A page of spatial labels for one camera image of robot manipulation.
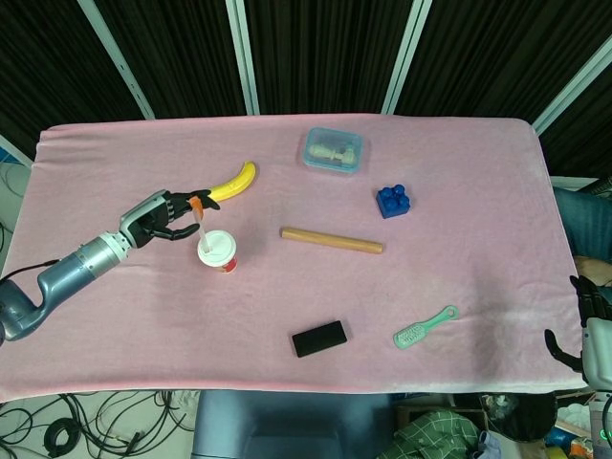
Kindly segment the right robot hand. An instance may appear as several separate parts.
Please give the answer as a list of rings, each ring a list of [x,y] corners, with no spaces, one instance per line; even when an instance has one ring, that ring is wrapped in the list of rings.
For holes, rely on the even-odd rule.
[[[570,282],[578,297],[582,342],[580,356],[564,352],[550,329],[544,331],[546,348],[554,360],[581,373],[592,389],[612,392],[612,304],[585,276],[572,275]]]

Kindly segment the clear plastic straw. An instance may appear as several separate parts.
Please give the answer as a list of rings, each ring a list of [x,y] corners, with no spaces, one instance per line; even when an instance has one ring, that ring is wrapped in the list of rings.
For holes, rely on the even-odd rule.
[[[198,234],[200,236],[199,247],[203,253],[209,253],[209,244],[207,240],[207,233],[204,227],[204,212],[198,208],[192,211],[194,220],[198,224]]]

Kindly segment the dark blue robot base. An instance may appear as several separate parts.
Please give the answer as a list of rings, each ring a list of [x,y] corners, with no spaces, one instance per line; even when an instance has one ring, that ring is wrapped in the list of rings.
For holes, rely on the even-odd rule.
[[[393,432],[387,394],[204,390],[190,459],[374,459]]]

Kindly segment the white and red cup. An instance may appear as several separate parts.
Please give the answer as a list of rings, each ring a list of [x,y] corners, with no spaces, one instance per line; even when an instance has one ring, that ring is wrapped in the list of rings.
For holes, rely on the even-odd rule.
[[[237,267],[237,244],[227,231],[208,231],[206,239],[198,242],[197,253],[202,263],[221,273],[231,273]]]

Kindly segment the blue plastic box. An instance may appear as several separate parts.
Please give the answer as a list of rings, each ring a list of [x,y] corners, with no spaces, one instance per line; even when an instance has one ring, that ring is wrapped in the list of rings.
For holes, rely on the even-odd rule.
[[[300,159],[314,169],[355,175],[367,163],[369,150],[369,140],[360,134],[315,126],[304,138]]]

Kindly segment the yellow banana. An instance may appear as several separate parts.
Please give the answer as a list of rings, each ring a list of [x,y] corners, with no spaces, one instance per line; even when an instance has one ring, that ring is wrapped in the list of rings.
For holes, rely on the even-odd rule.
[[[255,180],[257,168],[254,162],[244,162],[240,172],[231,180],[210,189],[209,198],[220,203],[247,190]]]

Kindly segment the black bag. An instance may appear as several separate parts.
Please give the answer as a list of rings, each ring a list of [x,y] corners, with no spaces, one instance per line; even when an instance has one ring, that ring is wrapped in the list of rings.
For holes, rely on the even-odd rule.
[[[479,402],[491,430],[516,442],[544,439],[557,421],[554,393],[484,393]]]

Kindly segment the seated person in jeans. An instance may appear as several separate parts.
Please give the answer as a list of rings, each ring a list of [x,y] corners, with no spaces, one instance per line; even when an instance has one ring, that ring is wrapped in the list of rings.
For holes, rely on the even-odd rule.
[[[612,202],[559,187],[554,195],[578,274],[612,302]]]

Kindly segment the pink tablecloth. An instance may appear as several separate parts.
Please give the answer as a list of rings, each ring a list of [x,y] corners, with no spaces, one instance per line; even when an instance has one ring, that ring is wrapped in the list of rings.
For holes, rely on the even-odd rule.
[[[355,175],[304,165],[315,127],[367,138]],[[538,138],[524,120],[374,114],[67,124],[44,131],[8,272],[65,256],[153,192],[257,178],[208,211],[237,268],[197,241],[154,240],[0,347],[0,402],[121,389],[549,392],[582,379],[543,332],[581,348],[575,267]],[[376,193],[401,184],[408,213]],[[375,241],[382,254],[284,239],[283,227]],[[398,331],[449,305],[457,319],[401,350]],[[335,320],[347,342],[298,358],[292,335]]]

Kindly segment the green cleaning brush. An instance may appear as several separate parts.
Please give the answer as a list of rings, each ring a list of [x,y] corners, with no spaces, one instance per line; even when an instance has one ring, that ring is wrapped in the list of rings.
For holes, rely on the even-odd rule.
[[[431,330],[447,321],[457,319],[458,317],[458,308],[454,305],[449,305],[428,320],[414,322],[413,324],[398,331],[393,336],[393,342],[398,349],[407,349],[425,339]]]

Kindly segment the wooden rolling pin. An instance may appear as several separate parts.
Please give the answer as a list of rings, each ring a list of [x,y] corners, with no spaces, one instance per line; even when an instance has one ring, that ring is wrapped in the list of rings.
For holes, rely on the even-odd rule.
[[[382,254],[383,244],[359,238],[334,235],[330,233],[283,227],[280,235],[284,239],[331,247],[349,251],[359,251],[372,254]]]

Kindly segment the green plaid cloth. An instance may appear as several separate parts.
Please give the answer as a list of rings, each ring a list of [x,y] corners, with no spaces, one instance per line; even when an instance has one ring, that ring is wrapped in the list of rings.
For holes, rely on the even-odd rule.
[[[453,411],[431,411],[394,433],[379,459],[468,459],[481,430]]]

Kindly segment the black rectangular block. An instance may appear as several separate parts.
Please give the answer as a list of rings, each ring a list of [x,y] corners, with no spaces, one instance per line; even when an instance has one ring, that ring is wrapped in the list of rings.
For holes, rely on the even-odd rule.
[[[347,340],[348,338],[339,320],[292,335],[295,354],[298,358],[304,358],[342,345]]]

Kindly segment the black curtain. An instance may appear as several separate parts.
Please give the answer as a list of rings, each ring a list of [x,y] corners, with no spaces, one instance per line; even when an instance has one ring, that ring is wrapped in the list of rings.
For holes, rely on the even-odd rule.
[[[238,0],[264,115],[383,109],[418,0]],[[229,0],[93,0],[157,118],[247,111]],[[431,0],[394,111],[534,122],[612,37],[612,0]],[[0,136],[33,158],[140,104],[77,0],[0,0]],[[612,175],[612,63],[541,134],[549,171]]]

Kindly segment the blue toy building brick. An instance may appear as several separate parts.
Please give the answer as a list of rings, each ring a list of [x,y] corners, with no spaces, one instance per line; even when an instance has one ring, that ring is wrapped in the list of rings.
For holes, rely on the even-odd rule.
[[[383,219],[404,215],[411,209],[410,199],[401,184],[379,189],[376,202]]]

